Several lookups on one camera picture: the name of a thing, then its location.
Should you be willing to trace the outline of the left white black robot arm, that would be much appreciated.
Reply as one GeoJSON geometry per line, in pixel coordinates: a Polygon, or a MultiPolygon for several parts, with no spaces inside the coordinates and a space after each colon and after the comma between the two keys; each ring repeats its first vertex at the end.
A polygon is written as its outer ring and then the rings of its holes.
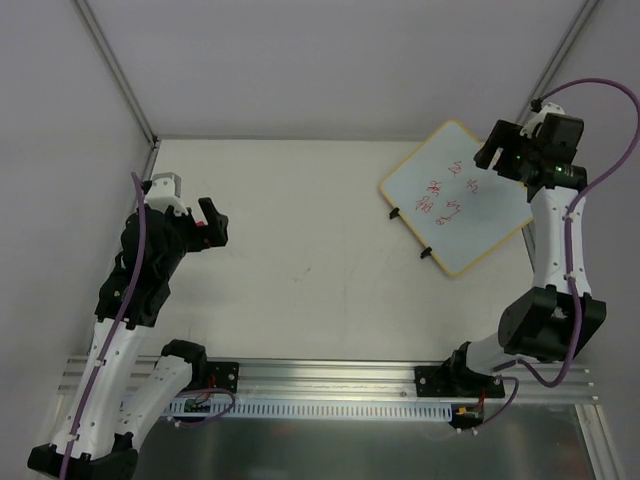
{"type": "Polygon", "coordinates": [[[130,400],[124,398],[139,349],[170,294],[188,253],[223,247],[228,218],[209,198],[204,221],[179,211],[177,199],[141,202],[126,221],[116,265],[100,289],[90,354],[66,419],[32,448],[27,466],[51,479],[130,479],[148,433],[181,394],[208,398],[219,389],[204,346],[172,340],[130,400]]]}

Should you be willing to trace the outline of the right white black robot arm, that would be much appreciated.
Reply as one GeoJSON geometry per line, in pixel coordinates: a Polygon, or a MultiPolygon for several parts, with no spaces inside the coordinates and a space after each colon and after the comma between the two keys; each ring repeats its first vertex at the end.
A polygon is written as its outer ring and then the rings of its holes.
{"type": "Polygon", "coordinates": [[[574,165],[583,120],[552,103],[528,122],[499,120],[475,154],[482,169],[522,183],[534,221],[534,278],[531,288],[503,312],[498,330],[482,341],[465,342],[442,365],[449,389],[469,396],[494,381],[499,370],[521,364],[559,362],[547,388],[559,385],[576,354],[606,318],[595,299],[583,258],[582,219],[589,188],[584,168],[574,165]]]}

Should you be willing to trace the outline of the yellow framed whiteboard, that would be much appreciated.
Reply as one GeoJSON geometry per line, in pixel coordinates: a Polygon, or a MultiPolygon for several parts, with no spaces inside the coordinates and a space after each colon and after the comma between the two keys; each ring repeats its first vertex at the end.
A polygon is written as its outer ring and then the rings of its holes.
{"type": "Polygon", "coordinates": [[[380,191],[443,271],[464,274],[532,221],[526,189],[480,169],[479,141],[442,124],[380,184],[380,191]]]}

